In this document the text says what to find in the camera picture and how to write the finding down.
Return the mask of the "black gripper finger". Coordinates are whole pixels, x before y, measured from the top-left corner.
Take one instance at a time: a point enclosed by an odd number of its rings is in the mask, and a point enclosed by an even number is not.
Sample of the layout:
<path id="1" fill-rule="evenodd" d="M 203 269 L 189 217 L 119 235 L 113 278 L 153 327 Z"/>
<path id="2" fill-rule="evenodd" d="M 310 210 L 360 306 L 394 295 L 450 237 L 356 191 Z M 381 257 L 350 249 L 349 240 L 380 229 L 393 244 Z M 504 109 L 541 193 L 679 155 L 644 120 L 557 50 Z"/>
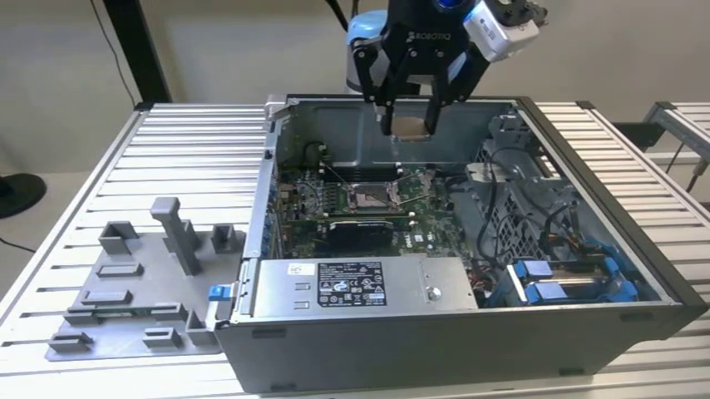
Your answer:
<path id="1" fill-rule="evenodd" d="M 412 72 L 414 48 L 393 35 L 353 41 L 353 57 L 364 98 L 376 106 L 384 135 L 392 135 L 394 105 Z"/>
<path id="2" fill-rule="evenodd" d="M 485 58 L 474 42 L 454 62 L 434 76 L 433 94 L 426 108 L 425 128 L 436 135 L 442 109 L 454 101 L 466 102 L 488 70 Z"/>

